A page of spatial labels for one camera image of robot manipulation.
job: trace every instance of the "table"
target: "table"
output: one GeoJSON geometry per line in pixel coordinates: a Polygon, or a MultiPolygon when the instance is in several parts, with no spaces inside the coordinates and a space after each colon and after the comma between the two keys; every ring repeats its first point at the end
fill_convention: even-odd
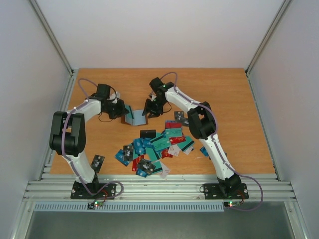
{"type": "MultiPolygon", "coordinates": [[[[121,99],[132,106],[133,110],[144,108],[145,100],[151,91],[150,81],[169,71],[178,73],[178,87],[193,99],[210,103],[219,122],[219,139],[230,163],[242,174],[275,173],[268,146],[264,137],[260,119],[244,69],[217,68],[134,68],[134,69],[79,69],[77,79],[88,78],[95,83],[112,86],[121,93],[121,99]]],[[[174,81],[174,75],[168,75],[163,82],[174,81]]],[[[82,86],[89,93],[96,87],[82,81],[82,86]]],[[[85,99],[77,83],[74,86],[69,109],[81,104],[85,99]]],[[[123,145],[130,144],[140,136],[141,129],[164,130],[165,120],[174,119],[172,105],[169,113],[149,119],[148,125],[130,126],[120,119],[100,122],[93,117],[86,123],[85,152],[91,163],[95,154],[105,156],[99,174],[135,174],[131,164],[125,167],[114,155],[123,145]]],[[[108,120],[107,114],[101,116],[108,120]]],[[[190,135],[183,127],[183,133],[190,135]]],[[[188,156],[180,152],[178,157],[164,158],[161,161],[171,170],[171,174],[215,174],[214,166],[199,151],[202,147],[195,140],[195,150],[188,156]]],[[[51,174],[72,174],[67,162],[55,155],[51,174]]]]}

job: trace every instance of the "red card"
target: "red card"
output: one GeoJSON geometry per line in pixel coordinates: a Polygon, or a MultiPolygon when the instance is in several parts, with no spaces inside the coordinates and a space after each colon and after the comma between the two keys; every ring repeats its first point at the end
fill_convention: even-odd
{"type": "Polygon", "coordinates": [[[173,158],[173,155],[169,154],[168,148],[166,148],[161,152],[161,158],[173,158]]]}
{"type": "Polygon", "coordinates": [[[181,123],[166,122],[165,128],[181,128],[181,123]]]}
{"type": "Polygon", "coordinates": [[[140,157],[137,157],[136,159],[133,160],[133,163],[132,163],[132,171],[136,172],[136,170],[138,169],[137,168],[137,165],[138,163],[140,162],[140,160],[144,158],[144,155],[141,155],[140,157]]]}
{"type": "Polygon", "coordinates": [[[169,140],[170,140],[170,143],[173,145],[173,144],[185,142],[186,138],[183,135],[182,137],[169,138],[169,140]]]}

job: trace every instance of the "white wall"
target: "white wall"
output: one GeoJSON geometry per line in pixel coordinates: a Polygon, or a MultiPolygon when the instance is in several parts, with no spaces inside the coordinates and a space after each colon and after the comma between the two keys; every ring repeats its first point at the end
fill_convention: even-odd
{"type": "Polygon", "coordinates": [[[294,0],[251,73],[284,180],[319,237],[319,1],[294,0]]]}
{"type": "Polygon", "coordinates": [[[0,238],[9,238],[48,145],[68,73],[27,0],[0,7],[0,238]]]}
{"type": "Polygon", "coordinates": [[[73,68],[246,68],[282,0],[38,0],[73,68]]]}

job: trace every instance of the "wooden tabletop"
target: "wooden tabletop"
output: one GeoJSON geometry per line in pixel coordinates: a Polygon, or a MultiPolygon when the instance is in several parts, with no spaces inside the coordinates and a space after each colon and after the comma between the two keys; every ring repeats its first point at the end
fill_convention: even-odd
{"type": "MultiPolygon", "coordinates": [[[[193,99],[210,103],[219,122],[219,139],[228,160],[242,174],[274,173],[273,164],[263,134],[262,126],[254,104],[252,93],[244,69],[215,68],[146,68],[146,69],[80,69],[77,79],[87,78],[97,83],[112,86],[121,93],[121,99],[133,110],[144,108],[145,100],[151,91],[150,81],[169,71],[178,73],[178,87],[193,99]]],[[[168,75],[163,82],[174,81],[174,75],[168,75]]],[[[96,87],[82,81],[82,86],[92,94],[96,87]]],[[[77,83],[74,86],[69,109],[81,104],[85,96],[77,83]]],[[[174,120],[172,105],[169,113],[149,119],[148,125],[130,126],[121,124],[120,119],[100,122],[98,117],[91,118],[86,127],[85,152],[91,163],[95,154],[105,156],[100,174],[135,174],[132,164],[125,167],[114,155],[140,137],[141,129],[164,130],[165,120],[174,120]]],[[[102,120],[108,120],[103,114],[102,120]]],[[[183,127],[184,135],[190,135],[183,127]]],[[[214,166],[199,151],[201,143],[195,140],[195,150],[188,156],[180,152],[178,157],[164,158],[162,162],[171,170],[171,174],[215,174],[214,166]]],[[[72,174],[66,161],[55,155],[51,174],[72,174]]]]}

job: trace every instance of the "gray floor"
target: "gray floor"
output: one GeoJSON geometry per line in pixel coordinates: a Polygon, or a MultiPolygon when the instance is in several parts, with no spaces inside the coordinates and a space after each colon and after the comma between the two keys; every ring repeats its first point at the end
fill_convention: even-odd
{"type": "Polygon", "coordinates": [[[27,239],[289,239],[284,203],[254,212],[34,212],[27,239]]]}

